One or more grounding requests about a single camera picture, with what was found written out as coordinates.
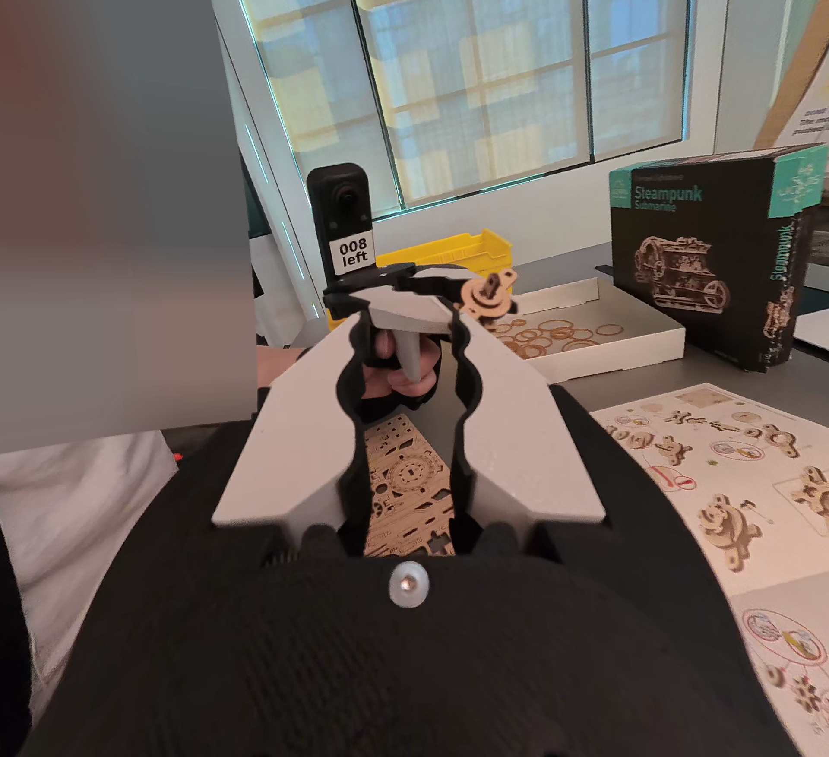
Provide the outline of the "laser-cut wooden parts sheet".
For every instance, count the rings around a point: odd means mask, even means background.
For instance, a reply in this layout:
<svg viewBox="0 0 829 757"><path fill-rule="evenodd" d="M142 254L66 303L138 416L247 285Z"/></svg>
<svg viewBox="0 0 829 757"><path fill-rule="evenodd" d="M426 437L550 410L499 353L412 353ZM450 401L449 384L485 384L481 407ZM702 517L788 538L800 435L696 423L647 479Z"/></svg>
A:
<svg viewBox="0 0 829 757"><path fill-rule="evenodd" d="M365 434L372 514L364 555L449 556L449 467L406 415Z"/></svg>

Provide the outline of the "window with roller blind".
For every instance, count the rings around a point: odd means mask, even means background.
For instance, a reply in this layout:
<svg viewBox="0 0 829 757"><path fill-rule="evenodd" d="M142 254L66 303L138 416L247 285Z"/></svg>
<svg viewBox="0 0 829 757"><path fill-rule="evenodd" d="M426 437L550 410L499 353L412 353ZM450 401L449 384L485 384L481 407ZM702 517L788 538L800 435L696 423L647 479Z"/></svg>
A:
<svg viewBox="0 0 829 757"><path fill-rule="evenodd" d="M384 217L679 141L690 0L237 0L295 169Z"/></svg>

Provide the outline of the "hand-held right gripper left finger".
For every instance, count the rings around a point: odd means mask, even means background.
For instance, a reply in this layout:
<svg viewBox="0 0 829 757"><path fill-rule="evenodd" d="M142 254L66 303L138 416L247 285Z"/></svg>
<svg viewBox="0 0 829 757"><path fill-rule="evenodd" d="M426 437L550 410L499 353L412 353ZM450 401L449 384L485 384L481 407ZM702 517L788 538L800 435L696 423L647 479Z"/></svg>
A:
<svg viewBox="0 0 829 757"><path fill-rule="evenodd" d="M215 526L276 524L298 546L310 526L364 552L372 513L357 413L372 353L367 311L348 317L269 389L212 515Z"/></svg>

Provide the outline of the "black model kit box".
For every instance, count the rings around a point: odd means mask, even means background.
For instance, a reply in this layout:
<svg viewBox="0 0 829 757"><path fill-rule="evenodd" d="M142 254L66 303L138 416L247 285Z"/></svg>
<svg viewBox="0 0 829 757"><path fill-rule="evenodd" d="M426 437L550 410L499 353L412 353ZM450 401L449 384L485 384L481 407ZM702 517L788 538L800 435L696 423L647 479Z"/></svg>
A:
<svg viewBox="0 0 829 757"><path fill-rule="evenodd" d="M788 361L826 164L806 144L611 171L615 286L744 371Z"/></svg>

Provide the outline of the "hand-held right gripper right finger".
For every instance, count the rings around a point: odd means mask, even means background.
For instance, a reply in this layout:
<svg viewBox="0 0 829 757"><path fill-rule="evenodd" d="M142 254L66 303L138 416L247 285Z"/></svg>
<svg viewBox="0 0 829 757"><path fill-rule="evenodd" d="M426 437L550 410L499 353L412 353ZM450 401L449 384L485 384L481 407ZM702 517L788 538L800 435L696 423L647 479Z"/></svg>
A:
<svg viewBox="0 0 829 757"><path fill-rule="evenodd" d="M470 553L488 526L527 547L541 523L600 524L606 511L551 388L476 320L454 312L451 541Z"/></svg>

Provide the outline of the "white shallow box tray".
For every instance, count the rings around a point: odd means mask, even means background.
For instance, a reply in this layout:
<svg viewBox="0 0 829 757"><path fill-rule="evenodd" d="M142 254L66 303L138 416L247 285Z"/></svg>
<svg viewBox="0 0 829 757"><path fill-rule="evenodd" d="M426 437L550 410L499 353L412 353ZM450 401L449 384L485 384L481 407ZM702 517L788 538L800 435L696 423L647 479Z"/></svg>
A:
<svg viewBox="0 0 829 757"><path fill-rule="evenodd" d="M514 300L517 313L503 316L494 326L518 317L564 317L582 327L618 323L626 328L621 337L593 348L523 360L552 385L657 365L684 355L686 330L683 326L602 279L544 288L516 295Z"/></svg>

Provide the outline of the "illustrated instruction booklet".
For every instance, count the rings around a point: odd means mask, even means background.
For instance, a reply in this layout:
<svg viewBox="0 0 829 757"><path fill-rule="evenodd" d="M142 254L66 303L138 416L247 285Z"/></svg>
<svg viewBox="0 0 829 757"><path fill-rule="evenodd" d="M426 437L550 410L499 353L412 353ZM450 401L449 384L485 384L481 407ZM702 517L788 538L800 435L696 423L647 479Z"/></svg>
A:
<svg viewBox="0 0 829 757"><path fill-rule="evenodd" d="M827 427L707 383L592 415L699 542L798 749L827 755Z"/></svg>

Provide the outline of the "yellow plastic bin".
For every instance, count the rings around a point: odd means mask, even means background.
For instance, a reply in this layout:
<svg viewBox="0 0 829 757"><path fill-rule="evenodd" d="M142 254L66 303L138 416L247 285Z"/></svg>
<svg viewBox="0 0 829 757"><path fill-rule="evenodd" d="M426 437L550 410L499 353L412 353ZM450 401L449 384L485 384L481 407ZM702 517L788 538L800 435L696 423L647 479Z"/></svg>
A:
<svg viewBox="0 0 829 757"><path fill-rule="evenodd" d="M482 277L503 269L512 267L511 243L489 230L480 234L457 234L449 238L432 241L377 256L378 274L391 275L392 266L403 263L412 263L415 266L459 266L471 270ZM344 313L348 316L367 311L367 304L353 298L356 307L344 305ZM458 310L459 304L452 306L453 315L462 314ZM334 330L334 323L328 312L327 326ZM426 334L429 332L411 332Z"/></svg>

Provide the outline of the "person's left forearm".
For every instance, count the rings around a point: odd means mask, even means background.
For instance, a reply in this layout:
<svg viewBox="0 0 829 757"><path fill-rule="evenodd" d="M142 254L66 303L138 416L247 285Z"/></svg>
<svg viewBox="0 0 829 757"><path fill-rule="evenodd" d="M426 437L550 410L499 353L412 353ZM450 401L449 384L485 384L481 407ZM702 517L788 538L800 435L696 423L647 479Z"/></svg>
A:
<svg viewBox="0 0 829 757"><path fill-rule="evenodd" d="M269 387L295 364L303 352L299 348L271 348L261 345L257 345L255 351L258 389Z"/></svg>

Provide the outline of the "person's white shirt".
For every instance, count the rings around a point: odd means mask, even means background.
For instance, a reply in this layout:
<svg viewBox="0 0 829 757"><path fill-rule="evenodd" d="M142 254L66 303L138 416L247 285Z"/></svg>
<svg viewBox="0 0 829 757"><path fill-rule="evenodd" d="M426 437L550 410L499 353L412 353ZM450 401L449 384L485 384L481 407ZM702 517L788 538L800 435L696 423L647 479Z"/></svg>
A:
<svg viewBox="0 0 829 757"><path fill-rule="evenodd" d="M1 455L1 522L32 656L37 721L109 566L177 472L160 431Z"/></svg>

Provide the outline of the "person's left hand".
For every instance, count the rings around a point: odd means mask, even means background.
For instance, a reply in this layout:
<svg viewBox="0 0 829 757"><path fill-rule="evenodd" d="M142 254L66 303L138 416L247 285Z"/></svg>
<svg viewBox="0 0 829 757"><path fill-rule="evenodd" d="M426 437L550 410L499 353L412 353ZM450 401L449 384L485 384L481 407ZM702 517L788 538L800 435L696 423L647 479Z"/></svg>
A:
<svg viewBox="0 0 829 757"><path fill-rule="evenodd" d="M409 379L401 368L389 365L396 354L396 340L391 331L377 332L374 352L381 364L363 367L365 389L362 399L380 399L392 394L417 399L435 387L438 380L435 368L440 362L441 350L431 338L420 335L420 376L415 380Z"/></svg>

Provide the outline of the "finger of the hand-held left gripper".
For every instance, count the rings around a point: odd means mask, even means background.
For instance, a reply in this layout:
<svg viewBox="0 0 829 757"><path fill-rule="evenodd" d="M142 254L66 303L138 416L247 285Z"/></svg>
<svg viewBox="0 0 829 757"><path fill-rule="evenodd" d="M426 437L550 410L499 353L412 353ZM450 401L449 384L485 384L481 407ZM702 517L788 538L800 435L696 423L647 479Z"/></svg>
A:
<svg viewBox="0 0 829 757"><path fill-rule="evenodd" d="M411 311L443 310L463 304L465 287L492 293L491 276L480 276L459 266L408 266L399 274L394 293Z"/></svg>
<svg viewBox="0 0 829 757"><path fill-rule="evenodd" d="M452 324L453 310L438 296L391 286L364 288L350 296L367 304L371 323L379 330L447 332Z"/></svg>

